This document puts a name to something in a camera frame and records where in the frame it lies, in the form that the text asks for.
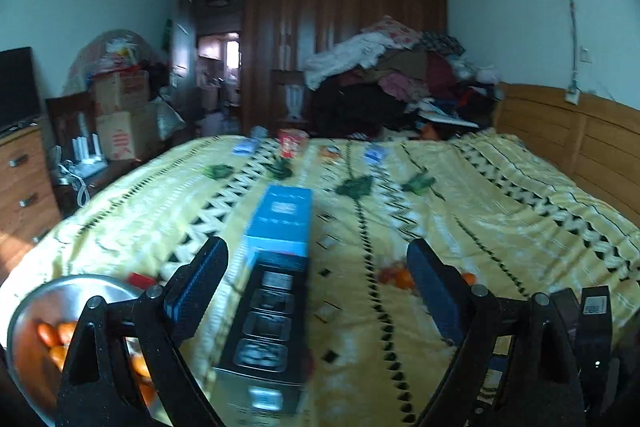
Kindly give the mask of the fruit pile on blanket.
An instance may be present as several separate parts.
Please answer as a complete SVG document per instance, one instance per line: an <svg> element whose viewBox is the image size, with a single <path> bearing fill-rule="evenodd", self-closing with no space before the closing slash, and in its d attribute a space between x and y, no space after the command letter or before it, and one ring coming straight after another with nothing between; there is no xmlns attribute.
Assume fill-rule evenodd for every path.
<svg viewBox="0 0 640 427"><path fill-rule="evenodd" d="M416 283L410 274L408 265L405 261L393 261L383 263L382 265L371 265L373 275L378 283L383 285L392 285L403 291L412 291L416 293ZM477 276L468 271L460 271L457 267L452 267L454 274L460 275L462 280L469 286L473 286L478 282Z"/></svg>

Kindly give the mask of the fruits in bowl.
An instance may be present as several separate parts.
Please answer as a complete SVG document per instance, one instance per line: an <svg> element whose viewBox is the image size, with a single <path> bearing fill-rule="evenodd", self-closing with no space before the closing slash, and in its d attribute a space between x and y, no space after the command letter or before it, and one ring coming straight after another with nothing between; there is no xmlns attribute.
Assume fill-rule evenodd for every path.
<svg viewBox="0 0 640 427"><path fill-rule="evenodd" d="M49 359L59 371L62 371L64 367L68 347L70 347L76 324L76 321L60 322L58 324L38 322L36 324L37 336L47 347ZM134 379L138 384L145 405L149 407L156 398L151 374L140 350L137 338L127 337L126 343L130 365L134 371Z"/></svg>

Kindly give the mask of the yellow patterned bed blanket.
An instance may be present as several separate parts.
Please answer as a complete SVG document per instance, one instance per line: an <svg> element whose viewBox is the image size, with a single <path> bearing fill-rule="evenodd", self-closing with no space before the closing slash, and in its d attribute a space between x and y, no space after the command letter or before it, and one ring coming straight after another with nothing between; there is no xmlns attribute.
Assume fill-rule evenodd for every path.
<svg viewBox="0 0 640 427"><path fill-rule="evenodd" d="M70 274L167 280L209 238L230 258L195 337L182 349L213 405L215 366L248 277L245 230L273 179L277 143L250 157L236 139L179 145L111 184L57 225L1 287L1 318ZM510 135L385 145L308 143L288 184L312 193L308 341L312 373L299 426L405 426L434 393L454 349L421 299L382 283L413 239L495 295L526 298L608 286L613 331L639 316L639 230Z"/></svg>

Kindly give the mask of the blue and black box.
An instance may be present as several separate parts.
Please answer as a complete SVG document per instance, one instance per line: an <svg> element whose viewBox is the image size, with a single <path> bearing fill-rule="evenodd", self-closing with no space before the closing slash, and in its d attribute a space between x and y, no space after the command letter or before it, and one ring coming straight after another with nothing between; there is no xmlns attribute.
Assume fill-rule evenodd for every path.
<svg viewBox="0 0 640 427"><path fill-rule="evenodd" d="M298 413L311 373L307 299L312 191L271 185L245 230L250 275L216 366L213 405L228 426Z"/></svg>

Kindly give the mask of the red snack can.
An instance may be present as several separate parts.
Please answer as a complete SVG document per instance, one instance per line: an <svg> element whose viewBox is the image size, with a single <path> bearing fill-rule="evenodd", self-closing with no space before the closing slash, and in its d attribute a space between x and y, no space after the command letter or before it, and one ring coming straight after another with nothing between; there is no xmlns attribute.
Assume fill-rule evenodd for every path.
<svg viewBox="0 0 640 427"><path fill-rule="evenodd" d="M280 156L286 159L293 159L304 153L309 140L309 135L304 130L286 128L278 131L278 139L280 144Z"/></svg>

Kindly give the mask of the black television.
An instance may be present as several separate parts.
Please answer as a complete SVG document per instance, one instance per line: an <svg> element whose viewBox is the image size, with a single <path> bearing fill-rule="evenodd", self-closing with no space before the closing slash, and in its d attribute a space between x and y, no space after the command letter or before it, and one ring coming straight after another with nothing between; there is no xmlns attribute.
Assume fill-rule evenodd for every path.
<svg viewBox="0 0 640 427"><path fill-rule="evenodd" d="M1 132L24 127L41 114L32 62L32 49L17 48L0 53Z"/></svg>

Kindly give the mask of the silver metal bowl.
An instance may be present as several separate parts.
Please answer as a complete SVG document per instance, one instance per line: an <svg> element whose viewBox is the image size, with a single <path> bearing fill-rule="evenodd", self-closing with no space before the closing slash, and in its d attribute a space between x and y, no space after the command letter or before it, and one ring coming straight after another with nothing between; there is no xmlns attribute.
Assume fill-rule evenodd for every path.
<svg viewBox="0 0 640 427"><path fill-rule="evenodd" d="M12 381L48 426L160 426L151 378L128 315L140 296L114 277L72 275L37 287L13 313L6 345Z"/></svg>

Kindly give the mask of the stacked cardboard boxes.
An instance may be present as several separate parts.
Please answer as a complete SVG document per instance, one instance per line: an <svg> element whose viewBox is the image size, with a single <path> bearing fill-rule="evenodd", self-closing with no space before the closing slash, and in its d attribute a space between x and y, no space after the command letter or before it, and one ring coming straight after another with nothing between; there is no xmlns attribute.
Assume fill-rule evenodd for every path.
<svg viewBox="0 0 640 427"><path fill-rule="evenodd" d="M107 159L142 161L157 152L157 110L149 101L149 75L145 70L96 76L91 94L96 131Z"/></svg>

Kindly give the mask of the pile of clothes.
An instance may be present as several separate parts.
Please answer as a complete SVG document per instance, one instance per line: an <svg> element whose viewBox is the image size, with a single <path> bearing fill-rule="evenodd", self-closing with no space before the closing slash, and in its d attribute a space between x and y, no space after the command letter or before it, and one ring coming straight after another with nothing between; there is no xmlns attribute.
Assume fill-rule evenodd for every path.
<svg viewBox="0 0 640 427"><path fill-rule="evenodd" d="M492 125L500 72L468 60L453 36L386 16L303 64L309 129L318 138L385 130L449 140Z"/></svg>

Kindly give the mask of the wooden headboard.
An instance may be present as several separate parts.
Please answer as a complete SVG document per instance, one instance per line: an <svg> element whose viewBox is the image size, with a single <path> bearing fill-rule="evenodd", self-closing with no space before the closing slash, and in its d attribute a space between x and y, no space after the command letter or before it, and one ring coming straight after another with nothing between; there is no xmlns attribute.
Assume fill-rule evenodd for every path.
<svg viewBox="0 0 640 427"><path fill-rule="evenodd" d="M584 191L639 223L640 113L593 94L568 101L559 88L499 83L499 133L514 134Z"/></svg>

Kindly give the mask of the wooden chest of drawers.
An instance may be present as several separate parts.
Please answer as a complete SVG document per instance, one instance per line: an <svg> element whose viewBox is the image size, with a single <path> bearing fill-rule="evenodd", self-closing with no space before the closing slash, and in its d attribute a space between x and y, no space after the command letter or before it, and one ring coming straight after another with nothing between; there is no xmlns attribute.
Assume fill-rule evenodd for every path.
<svg viewBox="0 0 640 427"><path fill-rule="evenodd" d="M0 273L11 271L61 221L39 127L1 139Z"/></svg>

